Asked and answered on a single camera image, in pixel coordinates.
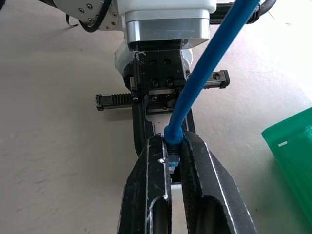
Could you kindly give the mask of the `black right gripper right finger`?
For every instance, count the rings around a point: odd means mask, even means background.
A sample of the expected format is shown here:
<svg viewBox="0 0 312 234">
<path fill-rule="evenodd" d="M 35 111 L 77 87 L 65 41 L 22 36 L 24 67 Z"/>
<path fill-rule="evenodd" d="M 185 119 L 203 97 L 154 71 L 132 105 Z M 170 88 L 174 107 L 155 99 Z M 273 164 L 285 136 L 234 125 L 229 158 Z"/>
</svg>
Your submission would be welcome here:
<svg viewBox="0 0 312 234">
<path fill-rule="evenodd" d="M 184 131 L 180 175 L 188 233 L 257 232 L 233 177 L 190 131 Z"/>
</svg>

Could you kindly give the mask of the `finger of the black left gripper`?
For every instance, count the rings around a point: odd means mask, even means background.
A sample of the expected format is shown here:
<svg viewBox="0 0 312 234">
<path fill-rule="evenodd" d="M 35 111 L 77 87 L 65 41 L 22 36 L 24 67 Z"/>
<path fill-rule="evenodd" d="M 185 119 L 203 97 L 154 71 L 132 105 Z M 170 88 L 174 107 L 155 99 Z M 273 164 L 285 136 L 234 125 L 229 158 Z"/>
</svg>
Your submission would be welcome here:
<svg viewBox="0 0 312 234">
<path fill-rule="evenodd" d="M 187 113 L 186 117 L 184 118 L 184 121 L 181 125 L 181 128 L 183 130 L 187 130 L 193 133 L 196 133 L 195 130 L 195 123 L 194 123 L 194 119 L 193 119 L 193 113 L 192 110 L 190 109 L 189 112 Z"/>
<path fill-rule="evenodd" d="M 146 141 L 155 134 L 153 123 L 146 118 L 147 104 L 147 97 L 132 103 L 134 145 L 138 156 L 143 151 Z"/>
</svg>

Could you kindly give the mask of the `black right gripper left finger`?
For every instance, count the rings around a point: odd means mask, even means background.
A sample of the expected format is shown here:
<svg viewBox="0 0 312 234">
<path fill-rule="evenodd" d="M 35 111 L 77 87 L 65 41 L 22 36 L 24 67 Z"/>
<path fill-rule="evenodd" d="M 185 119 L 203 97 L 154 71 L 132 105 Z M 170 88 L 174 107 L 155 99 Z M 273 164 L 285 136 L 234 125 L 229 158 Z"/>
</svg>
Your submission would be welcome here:
<svg viewBox="0 0 312 234">
<path fill-rule="evenodd" d="M 118 233 L 171 233 L 171 178 L 161 135 L 147 140 L 127 178 Z"/>
</svg>

